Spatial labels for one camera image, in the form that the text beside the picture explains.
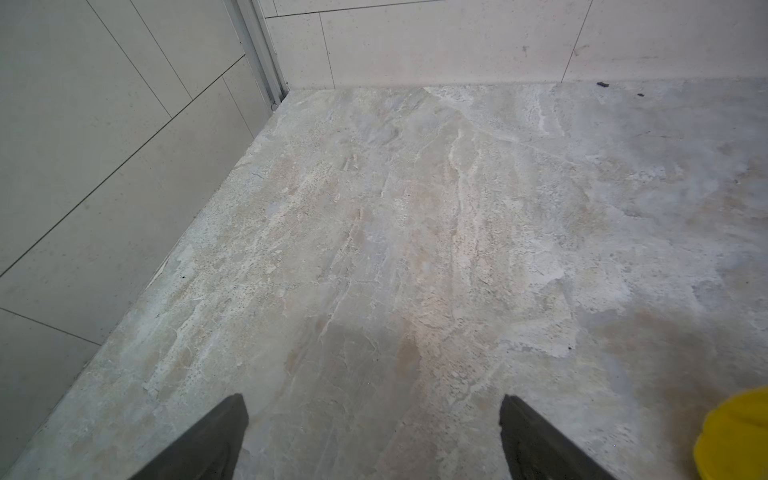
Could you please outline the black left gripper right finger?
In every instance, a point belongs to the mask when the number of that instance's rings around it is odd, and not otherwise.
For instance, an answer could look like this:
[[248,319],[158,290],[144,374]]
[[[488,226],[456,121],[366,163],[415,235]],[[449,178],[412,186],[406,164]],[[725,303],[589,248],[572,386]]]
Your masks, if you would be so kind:
[[513,479],[615,477],[518,396],[505,395],[500,438]]

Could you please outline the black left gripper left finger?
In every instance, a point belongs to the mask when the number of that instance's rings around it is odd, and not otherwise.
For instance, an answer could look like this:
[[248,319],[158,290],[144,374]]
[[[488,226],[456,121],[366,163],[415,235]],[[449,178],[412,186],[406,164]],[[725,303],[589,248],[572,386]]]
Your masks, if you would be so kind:
[[232,479],[248,423],[243,395],[230,395],[130,479]]

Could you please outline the yellow fake lemon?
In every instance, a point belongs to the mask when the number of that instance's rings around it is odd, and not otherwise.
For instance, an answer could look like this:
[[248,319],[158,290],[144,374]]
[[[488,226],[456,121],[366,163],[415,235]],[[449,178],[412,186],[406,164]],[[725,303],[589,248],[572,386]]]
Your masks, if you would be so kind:
[[767,387],[740,392],[710,411],[693,457],[701,479],[766,479]]

